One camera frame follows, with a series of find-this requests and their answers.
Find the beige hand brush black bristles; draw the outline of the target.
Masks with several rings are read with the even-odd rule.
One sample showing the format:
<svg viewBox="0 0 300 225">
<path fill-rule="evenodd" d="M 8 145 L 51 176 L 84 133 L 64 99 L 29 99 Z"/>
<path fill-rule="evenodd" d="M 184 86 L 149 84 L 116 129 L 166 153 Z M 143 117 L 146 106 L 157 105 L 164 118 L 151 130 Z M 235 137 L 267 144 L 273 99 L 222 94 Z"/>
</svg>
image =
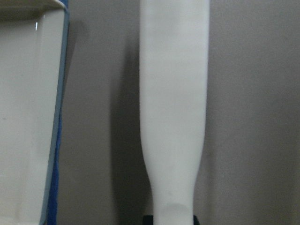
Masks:
<svg viewBox="0 0 300 225">
<path fill-rule="evenodd" d="M 140 2 L 140 133 L 153 224 L 193 224 L 205 134 L 210 2 Z"/>
</svg>

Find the beige plastic dustpan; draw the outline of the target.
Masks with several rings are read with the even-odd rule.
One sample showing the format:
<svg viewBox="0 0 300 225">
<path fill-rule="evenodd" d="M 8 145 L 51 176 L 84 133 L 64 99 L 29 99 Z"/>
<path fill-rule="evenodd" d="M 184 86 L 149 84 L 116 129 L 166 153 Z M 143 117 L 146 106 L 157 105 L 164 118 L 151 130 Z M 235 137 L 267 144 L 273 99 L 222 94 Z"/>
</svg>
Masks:
<svg viewBox="0 0 300 225">
<path fill-rule="evenodd" d="M 0 3 L 0 222 L 48 214 L 68 41 L 66 0 Z"/>
</svg>

